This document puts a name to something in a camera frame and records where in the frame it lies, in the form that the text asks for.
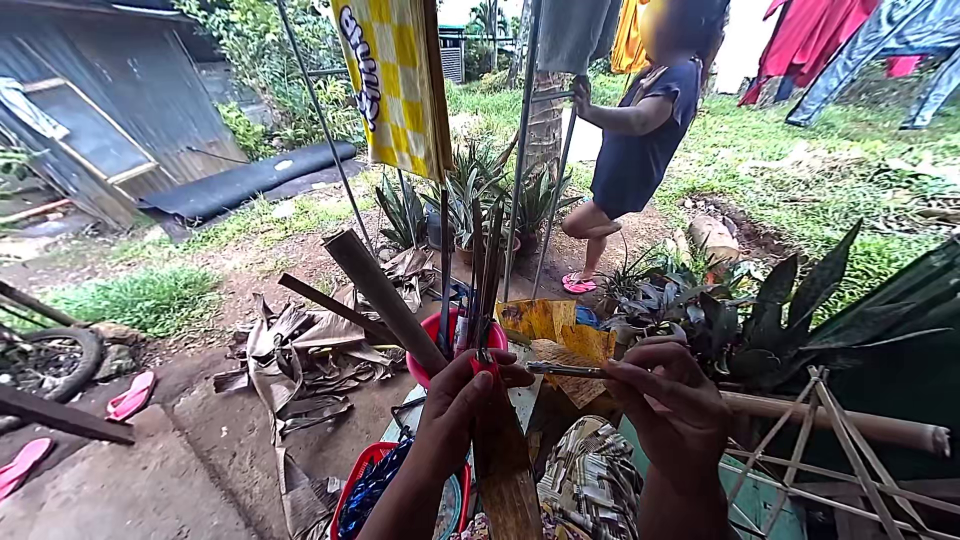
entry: navy blue dress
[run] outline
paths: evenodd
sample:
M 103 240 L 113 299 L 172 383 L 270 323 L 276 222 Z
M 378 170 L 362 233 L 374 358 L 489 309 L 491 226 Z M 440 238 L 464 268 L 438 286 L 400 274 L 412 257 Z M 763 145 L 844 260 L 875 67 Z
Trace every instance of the navy blue dress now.
M 639 90 L 636 78 L 618 107 L 629 107 Z M 647 135 L 603 132 L 603 144 L 593 170 L 593 202 L 607 217 L 643 210 L 653 196 L 667 164 L 686 135 L 700 98 L 700 63 L 668 67 L 644 97 L 673 99 L 673 117 Z

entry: yellow checkered cloth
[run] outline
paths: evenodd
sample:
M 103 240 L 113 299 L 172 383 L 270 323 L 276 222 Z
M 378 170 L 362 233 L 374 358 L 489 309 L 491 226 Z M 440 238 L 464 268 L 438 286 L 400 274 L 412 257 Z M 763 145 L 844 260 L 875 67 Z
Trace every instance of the yellow checkered cloth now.
M 371 162 L 439 181 L 452 158 L 433 2 L 331 4 Z

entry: forearm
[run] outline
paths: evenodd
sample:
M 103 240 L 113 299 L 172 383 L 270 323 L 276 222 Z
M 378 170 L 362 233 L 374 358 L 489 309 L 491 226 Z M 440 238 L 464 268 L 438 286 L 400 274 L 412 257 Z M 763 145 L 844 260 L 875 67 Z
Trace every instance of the forearm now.
M 581 114 L 587 122 L 602 130 L 624 135 L 646 135 L 652 131 L 643 114 L 634 107 L 601 107 L 591 105 Z
M 433 537 L 444 480 L 425 473 L 428 464 L 410 453 L 373 507 L 360 540 L 422 539 Z
M 728 537 L 727 496 L 709 479 L 696 489 L 678 490 L 653 466 L 640 493 L 640 538 L 705 540 Z

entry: red plastic basket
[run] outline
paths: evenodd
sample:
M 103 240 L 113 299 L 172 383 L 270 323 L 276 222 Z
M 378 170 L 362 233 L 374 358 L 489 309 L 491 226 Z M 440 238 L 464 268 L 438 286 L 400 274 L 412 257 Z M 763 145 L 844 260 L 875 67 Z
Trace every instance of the red plastic basket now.
M 333 512 L 333 522 L 330 524 L 330 540 L 340 540 L 340 510 L 343 509 L 344 503 L 347 502 L 347 497 L 353 489 L 353 484 L 363 476 L 363 472 L 367 469 L 367 465 L 371 459 L 373 463 L 379 462 L 390 450 L 394 449 L 396 444 L 397 443 L 388 442 L 373 443 L 364 449 L 364 451 L 360 453 L 360 456 L 357 457 L 357 461 L 353 464 L 353 469 L 350 471 L 350 476 L 347 478 L 347 483 L 344 485 L 343 491 L 340 492 L 340 501 L 337 501 L 337 509 Z M 468 463 L 464 463 L 464 470 L 460 473 L 460 491 L 463 496 L 463 503 L 460 507 L 460 524 L 457 530 L 463 532 L 467 528 L 467 511 L 470 502 L 470 466 Z

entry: sky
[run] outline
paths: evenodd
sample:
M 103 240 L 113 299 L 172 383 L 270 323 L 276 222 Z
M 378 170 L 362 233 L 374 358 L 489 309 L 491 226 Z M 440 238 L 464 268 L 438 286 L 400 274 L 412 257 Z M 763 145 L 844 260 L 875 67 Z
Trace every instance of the sky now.
M 466 25 L 470 22 L 470 8 L 479 3 L 480 0 L 444 0 L 437 14 L 437 22 Z M 523 2 L 522 0 L 497 0 L 496 6 L 503 10 L 507 20 L 510 20 L 512 16 L 520 16 Z

